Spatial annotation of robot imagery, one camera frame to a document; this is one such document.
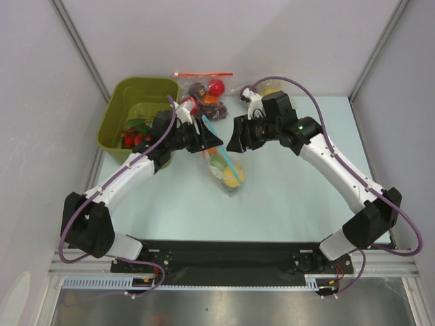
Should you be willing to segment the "clear zip top bag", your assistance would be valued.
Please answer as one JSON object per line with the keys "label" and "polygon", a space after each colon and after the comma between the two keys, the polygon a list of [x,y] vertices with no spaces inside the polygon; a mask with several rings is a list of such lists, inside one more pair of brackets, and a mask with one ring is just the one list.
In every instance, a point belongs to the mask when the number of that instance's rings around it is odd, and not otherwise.
{"label": "clear zip top bag", "polygon": [[237,192],[244,184],[244,168],[229,156],[223,145],[207,149],[203,158],[210,174],[228,195]]}

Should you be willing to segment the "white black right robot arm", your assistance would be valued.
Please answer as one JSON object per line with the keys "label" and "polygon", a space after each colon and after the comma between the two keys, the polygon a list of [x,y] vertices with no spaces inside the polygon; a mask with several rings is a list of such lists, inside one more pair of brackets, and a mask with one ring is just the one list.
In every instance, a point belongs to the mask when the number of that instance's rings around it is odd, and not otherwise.
{"label": "white black right robot arm", "polygon": [[289,96],[273,92],[266,96],[245,88],[241,100],[247,114],[234,118],[227,151],[243,153],[268,141],[278,141],[316,168],[339,192],[354,216],[341,229],[322,240],[313,256],[320,272],[330,272],[338,258],[356,249],[366,249],[397,222],[396,206],[402,196],[396,188],[385,189],[361,173],[331,143],[321,125],[311,117],[299,118]]}

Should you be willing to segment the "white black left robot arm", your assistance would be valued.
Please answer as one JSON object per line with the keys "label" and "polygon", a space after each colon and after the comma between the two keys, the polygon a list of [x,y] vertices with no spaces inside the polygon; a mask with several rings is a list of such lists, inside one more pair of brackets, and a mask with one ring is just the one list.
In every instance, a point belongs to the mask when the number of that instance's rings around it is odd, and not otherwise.
{"label": "white black left robot arm", "polygon": [[197,153],[222,145],[202,119],[182,121],[174,111],[160,111],[150,133],[135,146],[125,162],[104,182],[84,194],[65,198],[60,244],[71,245],[85,256],[125,259],[134,271],[144,271],[150,256],[143,243],[114,230],[111,214],[127,195],[154,176],[174,151]]}

